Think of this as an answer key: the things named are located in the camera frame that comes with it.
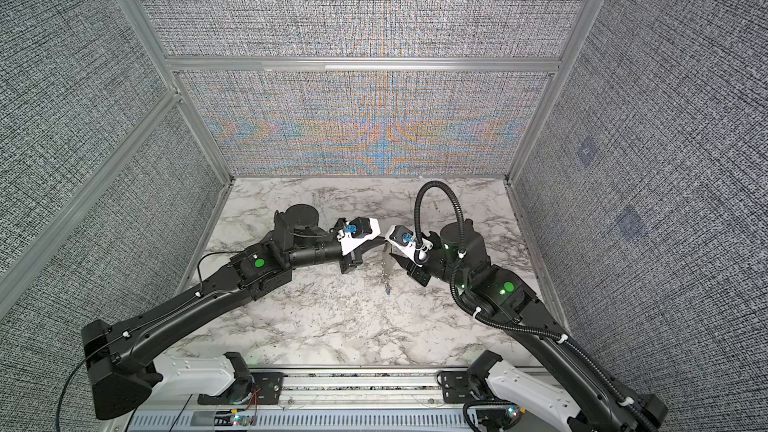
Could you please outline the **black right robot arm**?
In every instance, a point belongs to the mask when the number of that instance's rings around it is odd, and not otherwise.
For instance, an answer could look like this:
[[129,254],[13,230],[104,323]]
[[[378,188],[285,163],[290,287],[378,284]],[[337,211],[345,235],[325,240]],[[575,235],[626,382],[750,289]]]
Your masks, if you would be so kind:
[[555,380],[531,377],[485,351],[468,368],[478,403],[505,401],[526,409],[557,431],[656,431],[668,412],[653,394],[640,394],[609,374],[553,317],[516,273],[492,263],[471,220],[450,223],[416,246],[403,225],[385,234],[395,259],[421,284],[435,277],[454,285],[459,307],[522,345]]

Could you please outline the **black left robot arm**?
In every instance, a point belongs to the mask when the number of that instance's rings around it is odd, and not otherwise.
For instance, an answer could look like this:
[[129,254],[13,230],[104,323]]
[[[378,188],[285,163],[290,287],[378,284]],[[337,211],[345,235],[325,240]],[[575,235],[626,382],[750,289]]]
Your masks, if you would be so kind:
[[335,262],[347,273],[384,242],[374,218],[340,218],[329,230],[318,223],[318,211],[308,204],[276,212],[271,231],[199,284],[129,319],[114,324],[97,319],[84,326],[97,419],[118,418],[159,391],[170,378],[161,369],[161,355],[191,332],[289,283],[297,268]]

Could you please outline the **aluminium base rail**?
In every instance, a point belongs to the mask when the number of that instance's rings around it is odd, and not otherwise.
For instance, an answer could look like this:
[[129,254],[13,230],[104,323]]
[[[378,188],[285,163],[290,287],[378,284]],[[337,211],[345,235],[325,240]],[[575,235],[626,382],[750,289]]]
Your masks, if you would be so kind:
[[157,399],[115,431],[565,431],[574,400],[540,367],[505,368],[494,397],[473,396],[466,369],[256,368],[250,405]]

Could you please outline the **aluminium enclosure frame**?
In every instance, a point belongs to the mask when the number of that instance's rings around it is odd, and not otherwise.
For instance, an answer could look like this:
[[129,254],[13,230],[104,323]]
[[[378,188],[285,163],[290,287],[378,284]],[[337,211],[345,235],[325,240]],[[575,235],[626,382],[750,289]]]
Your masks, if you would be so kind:
[[506,197],[589,0],[1,0],[1,371],[170,297],[307,201],[408,221],[445,178],[527,279]]

